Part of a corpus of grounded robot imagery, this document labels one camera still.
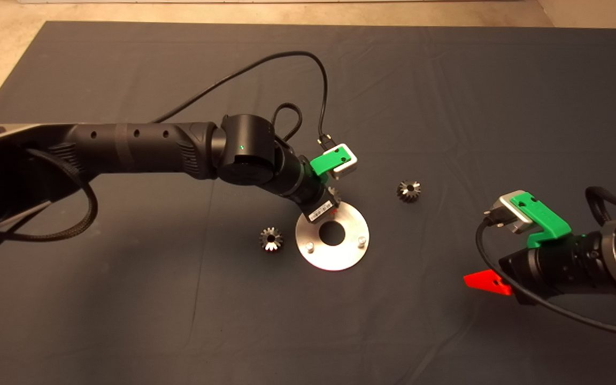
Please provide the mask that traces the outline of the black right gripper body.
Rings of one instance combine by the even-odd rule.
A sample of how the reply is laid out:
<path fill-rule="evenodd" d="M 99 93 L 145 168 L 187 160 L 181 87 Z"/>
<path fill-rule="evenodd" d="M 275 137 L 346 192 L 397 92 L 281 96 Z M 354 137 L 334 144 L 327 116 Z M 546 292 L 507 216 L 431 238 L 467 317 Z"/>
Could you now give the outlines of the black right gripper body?
<path fill-rule="evenodd" d="M 601 232 L 567 235 L 499 259 L 499 267 L 543 299 L 560 295 L 607 295 L 609 272 Z"/>

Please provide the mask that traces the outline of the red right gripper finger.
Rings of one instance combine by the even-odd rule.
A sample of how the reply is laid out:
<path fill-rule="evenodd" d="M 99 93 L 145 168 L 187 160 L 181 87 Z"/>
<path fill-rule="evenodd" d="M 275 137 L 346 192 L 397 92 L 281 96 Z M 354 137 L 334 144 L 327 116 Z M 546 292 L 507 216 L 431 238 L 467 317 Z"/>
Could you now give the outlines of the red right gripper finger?
<path fill-rule="evenodd" d="M 464 283 L 469 288 L 491 292 L 503 296 L 513 295 L 512 287 L 494 270 L 484 270 L 464 276 Z"/>

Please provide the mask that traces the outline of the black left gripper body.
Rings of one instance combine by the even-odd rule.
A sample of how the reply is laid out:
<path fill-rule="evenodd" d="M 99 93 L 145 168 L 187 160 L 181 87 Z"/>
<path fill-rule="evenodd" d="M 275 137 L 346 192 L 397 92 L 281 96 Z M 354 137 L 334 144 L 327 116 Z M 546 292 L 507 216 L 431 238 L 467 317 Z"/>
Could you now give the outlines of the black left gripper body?
<path fill-rule="evenodd" d="M 330 192 L 313 171 L 304 170 L 295 185 L 286 194 L 286 199 L 298 205 L 303 217 L 310 224 L 327 219 L 340 206 L 340 200 Z"/>

